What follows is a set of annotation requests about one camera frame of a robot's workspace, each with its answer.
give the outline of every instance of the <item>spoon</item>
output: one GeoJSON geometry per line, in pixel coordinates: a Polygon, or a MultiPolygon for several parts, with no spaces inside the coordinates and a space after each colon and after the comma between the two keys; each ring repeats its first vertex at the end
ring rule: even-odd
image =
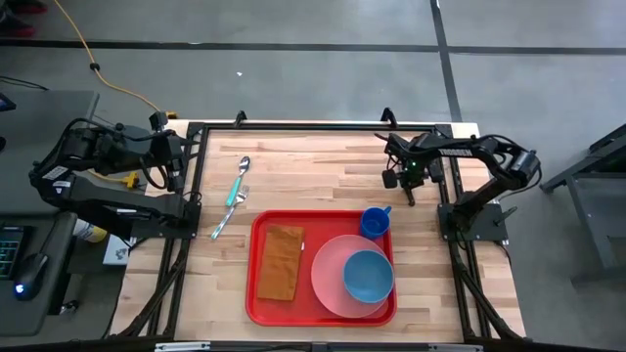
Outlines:
{"type": "Polygon", "coordinates": [[[242,183],[242,179],[244,178],[244,174],[246,171],[250,169],[250,158],[249,156],[244,156],[242,161],[239,162],[239,177],[235,180],[235,184],[233,185],[233,189],[231,193],[228,195],[226,199],[226,206],[232,206],[235,201],[235,196],[237,195],[237,191],[239,190],[239,185],[242,183]]]}

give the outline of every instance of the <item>wooden tabletop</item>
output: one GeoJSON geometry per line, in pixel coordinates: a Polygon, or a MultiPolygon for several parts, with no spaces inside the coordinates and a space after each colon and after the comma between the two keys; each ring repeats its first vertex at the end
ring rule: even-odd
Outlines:
{"type": "MultiPolygon", "coordinates": [[[[169,128],[184,136],[186,120],[169,128]]],[[[474,123],[453,123],[457,138],[478,134],[474,123]]],[[[406,138],[415,133],[401,133],[406,138]]],[[[438,188],[426,181],[414,190],[417,204],[407,205],[401,189],[386,190],[384,142],[371,132],[214,131],[208,139],[202,174],[202,214],[198,237],[192,241],[180,303],[176,339],[315,340],[372,342],[462,341],[459,311],[448,246],[438,234],[438,188]],[[217,241],[210,239],[225,215],[228,192],[239,160],[248,155],[251,169],[243,184],[250,186],[242,203],[217,241]],[[246,314],[245,290],[250,226],[268,209],[364,209],[392,205],[391,236],[395,261],[398,310],[378,328],[267,328],[246,314]]],[[[488,180],[484,165],[460,159],[466,190],[488,180]]],[[[195,164],[190,165],[189,177],[195,164]]],[[[449,187],[451,199],[454,191],[449,187]]],[[[148,190],[158,195],[157,190],[148,190]]],[[[476,255],[483,290],[517,333],[524,335],[514,280],[504,251],[491,242],[477,242],[476,255]]],[[[151,239],[133,250],[111,333],[128,326],[155,290],[163,240],[151,239]]],[[[164,300],[161,327],[169,297],[164,300]]],[[[475,305],[469,299],[474,331],[475,305]]]]}

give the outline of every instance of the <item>red tray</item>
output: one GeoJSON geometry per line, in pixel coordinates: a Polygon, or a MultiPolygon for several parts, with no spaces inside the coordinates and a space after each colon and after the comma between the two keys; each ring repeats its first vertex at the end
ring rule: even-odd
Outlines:
{"type": "MultiPolygon", "coordinates": [[[[269,210],[252,224],[247,267],[246,310],[253,322],[269,327],[377,327],[388,323],[397,309],[395,288],[381,308],[360,319],[342,318],[319,301],[311,285],[311,265],[318,250],[332,238],[358,235],[361,210],[269,210]],[[304,228],[304,250],[293,301],[256,298],[268,225],[304,228]]],[[[393,265],[390,233],[375,241],[393,265]]]]}

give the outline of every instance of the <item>computer mouse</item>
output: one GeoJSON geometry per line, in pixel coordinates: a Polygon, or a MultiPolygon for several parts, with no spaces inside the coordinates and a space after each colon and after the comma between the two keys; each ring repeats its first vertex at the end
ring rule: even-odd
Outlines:
{"type": "Polygon", "coordinates": [[[18,300],[31,300],[43,284],[48,256],[43,253],[30,254],[20,263],[20,268],[13,280],[13,293],[18,300]]]}

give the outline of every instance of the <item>concrete floor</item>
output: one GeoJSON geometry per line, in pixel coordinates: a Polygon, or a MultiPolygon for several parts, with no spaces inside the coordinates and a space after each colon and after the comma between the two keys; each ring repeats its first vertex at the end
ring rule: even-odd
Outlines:
{"type": "MultiPolygon", "coordinates": [[[[92,40],[216,43],[437,43],[428,0],[63,0],[92,40]]],[[[620,0],[439,0],[448,44],[625,47],[620,0]]],[[[42,39],[73,39],[58,10],[31,18],[42,39]]],[[[183,118],[450,121],[434,53],[95,50],[103,74],[183,118]]],[[[624,123],[625,56],[451,55],[463,121],[541,157],[545,179],[624,123]]],[[[143,103],[102,86],[78,49],[0,48],[2,74],[97,90],[98,114],[147,126],[143,103]]],[[[515,286],[529,337],[626,349],[626,290],[574,289],[599,267],[564,190],[508,198],[515,286]]],[[[103,320],[109,317],[102,314],[103,320]]],[[[60,339],[67,338],[59,334],[60,339]]]]}

